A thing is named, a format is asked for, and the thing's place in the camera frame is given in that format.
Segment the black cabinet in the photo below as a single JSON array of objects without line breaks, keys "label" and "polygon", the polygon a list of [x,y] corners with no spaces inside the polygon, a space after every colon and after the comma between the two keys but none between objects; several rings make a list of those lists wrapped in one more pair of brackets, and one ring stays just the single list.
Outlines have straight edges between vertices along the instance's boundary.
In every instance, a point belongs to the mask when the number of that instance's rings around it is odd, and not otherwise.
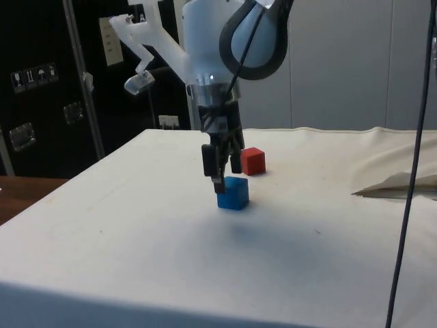
[{"label": "black cabinet", "polygon": [[0,125],[17,176],[71,178],[98,160],[62,0],[2,1]]}]

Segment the white plastic bracket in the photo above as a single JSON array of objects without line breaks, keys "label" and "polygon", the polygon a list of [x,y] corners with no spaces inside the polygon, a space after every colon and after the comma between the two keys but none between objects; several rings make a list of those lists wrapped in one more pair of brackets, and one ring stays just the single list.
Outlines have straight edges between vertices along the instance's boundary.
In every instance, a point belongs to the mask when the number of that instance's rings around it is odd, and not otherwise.
[{"label": "white plastic bracket", "polygon": [[128,15],[109,21],[120,40],[141,59],[136,71],[143,72],[153,60],[153,55],[143,46],[153,46],[179,78],[187,83],[190,68],[189,56],[165,31],[158,8],[160,0],[128,0],[130,5],[143,5],[145,22],[133,23]]}]

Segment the white wall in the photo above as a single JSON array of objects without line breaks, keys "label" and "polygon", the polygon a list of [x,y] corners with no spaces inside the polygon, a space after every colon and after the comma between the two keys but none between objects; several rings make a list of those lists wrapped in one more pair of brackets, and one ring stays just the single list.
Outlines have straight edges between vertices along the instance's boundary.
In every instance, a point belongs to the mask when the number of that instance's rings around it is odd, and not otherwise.
[{"label": "white wall", "polygon": [[[175,0],[180,35],[182,3]],[[244,127],[415,128],[429,3],[296,0],[282,67],[266,80],[241,82]],[[432,77],[428,128],[437,128],[436,105]]]}]

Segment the wooden table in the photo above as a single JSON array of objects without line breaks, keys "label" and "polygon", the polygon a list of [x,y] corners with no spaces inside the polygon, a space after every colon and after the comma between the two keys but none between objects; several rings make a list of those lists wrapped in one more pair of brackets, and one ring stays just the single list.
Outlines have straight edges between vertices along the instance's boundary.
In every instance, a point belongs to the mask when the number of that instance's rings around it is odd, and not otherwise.
[{"label": "wooden table", "polygon": [[0,176],[0,226],[67,181]]}]

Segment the sticker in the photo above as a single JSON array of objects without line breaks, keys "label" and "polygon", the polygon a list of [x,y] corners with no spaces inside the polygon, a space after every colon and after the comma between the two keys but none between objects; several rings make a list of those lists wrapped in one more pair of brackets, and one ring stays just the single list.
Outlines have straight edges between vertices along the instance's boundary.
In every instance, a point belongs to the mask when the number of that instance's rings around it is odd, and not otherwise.
[{"label": "sticker", "polygon": [[48,83],[47,67],[45,65],[38,66],[36,69],[36,79],[38,80],[38,85],[45,85]]},{"label": "sticker", "polygon": [[100,33],[102,34],[104,56],[107,66],[123,62],[123,52],[120,40],[111,24],[109,18],[99,18]]},{"label": "sticker", "polygon": [[14,87],[14,92],[20,93],[26,90],[25,80],[23,78],[23,72],[13,72],[11,74],[12,86]]},{"label": "sticker", "polygon": [[50,82],[57,82],[59,80],[55,63],[47,64],[47,75]]},{"label": "sticker", "polygon": [[35,70],[33,68],[24,70],[23,74],[25,76],[27,89],[33,89],[38,86],[38,83],[36,82]]}]

